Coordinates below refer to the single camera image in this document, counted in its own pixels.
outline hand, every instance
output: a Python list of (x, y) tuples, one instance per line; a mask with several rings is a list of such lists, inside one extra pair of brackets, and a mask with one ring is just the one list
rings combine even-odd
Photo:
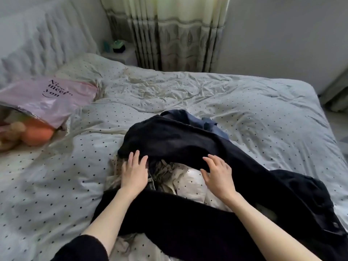
[(140, 152), (137, 150), (129, 154), (128, 162), (122, 164), (121, 188), (126, 189), (131, 199), (135, 199), (148, 183), (148, 170), (144, 156), (139, 163)]
[(232, 179), (232, 169), (224, 160), (210, 154), (208, 157), (203, 157), (203, 160), (207, 162), (209, 166), (210, 175), (203, 169), (200, 171), (208, 189), (216, 197), (224, 202), (226, 199), (229, 199), (231, 195), (237, 193)]

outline left hand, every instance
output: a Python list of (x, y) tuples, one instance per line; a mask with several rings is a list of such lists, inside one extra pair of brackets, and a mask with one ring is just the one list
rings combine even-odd
[(135, 199), (148, 183), (148, 170), (144, 156), (139, 163), (140, 151), (129, 154), (128, 162), (122, 164), (121, 188), (127, 190), (132, 199)]

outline bed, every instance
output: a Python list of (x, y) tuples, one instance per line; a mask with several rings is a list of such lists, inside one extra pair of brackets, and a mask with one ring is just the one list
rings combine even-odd
[[(96, 53), (80, 53), (67, 62), (57, 66), (57, 77), (90, 82), (99, 93), (48, 145), (20, 146), (1, 155), (1, 260), (49, 260), (78, 236), (113, 179), (116, 153), (129, 127), (169, 109), (215, 120), (233, 144), (269, 170), (322, 180), (348, 230), (347, 163), (311, 85), (145, 70)], [(183, 166), (174, 179), (179, 196), (227, 210), (197, 171)], [(179, 186), (185, 188), (179, 192)], [(118, 238), (111, 260), (175, 259), (140, 234)]]

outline curtain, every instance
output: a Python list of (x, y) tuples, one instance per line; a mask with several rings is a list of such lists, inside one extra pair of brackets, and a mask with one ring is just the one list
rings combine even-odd
[(348, 70), (320, 95), (319, 100), (333, 112), (348, 111)]
[(133, 42), (139, 66), (214, 72), (229, 0), (102, 0), (114, 39)]

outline polka dot bedsheet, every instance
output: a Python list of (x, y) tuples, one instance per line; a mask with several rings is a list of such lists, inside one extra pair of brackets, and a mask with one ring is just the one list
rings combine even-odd
[[(165, 73), (95, 54), (82, 55), (56, 76), (94, 83), (98, 97), (72, 114), (60, 137), (45, 147), (2, 154), (0, 260), (49, 260), (78, 236), (89, 225), (107, 177), (113, 175), (115, 153), (129, 127), (168, 109), (215, 120), (233, 144), (267, 169), (322, 180), (348, 229), (347, 165), (309, 84)], [(174, 180), (178, 195), (226, 210), (209, 193), (199, 171), (181, 171)], [(111, 260), (175, 259), (146, 236), (133, 235), (117, 240)]]

